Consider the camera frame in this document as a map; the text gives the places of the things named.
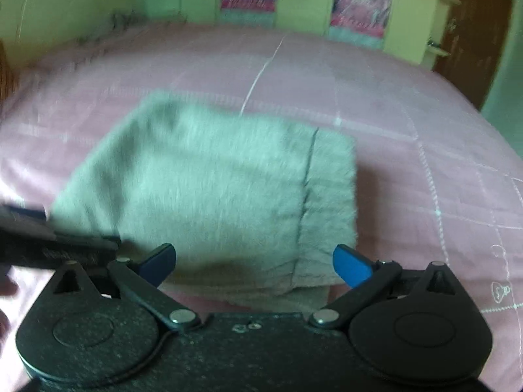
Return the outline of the grey-green pant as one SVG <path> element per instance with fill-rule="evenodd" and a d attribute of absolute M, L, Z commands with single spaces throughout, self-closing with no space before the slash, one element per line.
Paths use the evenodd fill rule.
<path fill-rule="evenodd" d="M 339 282 L 334 248 L 357 241 L 356 172 L 350 136 L 157 92 L 76 168 L 51 220 L 121 236 L 129 257 L 173 245 L 171 290 L 312 312 Z"/>

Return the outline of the pink checked bedsheet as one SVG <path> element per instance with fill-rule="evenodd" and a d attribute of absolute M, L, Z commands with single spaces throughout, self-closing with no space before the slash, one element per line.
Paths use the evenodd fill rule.
<path fill-rule="evenodd" d="M 1 111 L 1 198 L 49 205 L 146 93 L 355 138 L 368 255 L 447 262 L 483 312 L 483 379 L 522 388 L 522 161 L 447 81 L 377 51 L 240 26 L 152 23 L 36 62 Z"/>

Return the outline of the orange striped pillow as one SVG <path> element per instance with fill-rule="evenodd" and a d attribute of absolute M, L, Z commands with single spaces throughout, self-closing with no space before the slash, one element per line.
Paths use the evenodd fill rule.
<path fill-rule="evenodd" d="M 5 102 L 18 88 L 19 78 L 11 69 L 5 53 L 3 42 L 0 41 L 0 102 Z"/>

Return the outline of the cream curved headboard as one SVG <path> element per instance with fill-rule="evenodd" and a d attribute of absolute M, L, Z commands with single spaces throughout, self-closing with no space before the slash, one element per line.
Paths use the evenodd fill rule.
<path fill-rule="evenodd" d="M 144 12 L 145 0 L 1 0 L 1 42 L 14 66 L 77 38 L 98 36 L 116 12 Z"/>

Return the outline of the grey crumpled cloth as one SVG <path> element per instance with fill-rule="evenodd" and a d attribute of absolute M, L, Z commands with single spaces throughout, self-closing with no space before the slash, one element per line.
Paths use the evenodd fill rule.
<path fill-rule="evenodd" d="M 114 11 L 109 17 L 110 30 L 126 30 L 143 21 L 143 16 L 136 11 Z"/>

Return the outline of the right pink calendar poster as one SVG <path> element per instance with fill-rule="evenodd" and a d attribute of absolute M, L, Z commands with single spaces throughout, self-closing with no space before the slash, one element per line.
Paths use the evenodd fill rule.
<path fill-rule="evenodd" d="M 330 27 L 336 32 L 381 41 L 393 0 L 333 0 Z"/>

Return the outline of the light green wardrobe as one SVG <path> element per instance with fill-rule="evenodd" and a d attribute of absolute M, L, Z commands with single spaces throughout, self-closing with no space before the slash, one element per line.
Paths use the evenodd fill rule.
<path fill-rule="evenodd" d="M 221 0 L 145 0 L 145 9 L 153 19 L 179 15 L 193 23 L 265 26 L 325 36 L 334 41 L 384 51 L 419 65 L 426 55 L 440 2 L 393 0 L 385 36 L 381 41 L 331 29 L 333 0 L 277 0 L 274 12 L 222 9 Z"/>

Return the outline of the brown wooden door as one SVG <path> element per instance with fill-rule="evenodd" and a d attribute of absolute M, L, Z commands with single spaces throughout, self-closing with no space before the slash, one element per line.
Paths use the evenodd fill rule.
<path fill-rule="evenodd" d="M 458 0 L 451 5 L 442 36 L 448 54 L 434 71 L 477 109 L 486 101 L 503 53 L 513 0 Z"/>

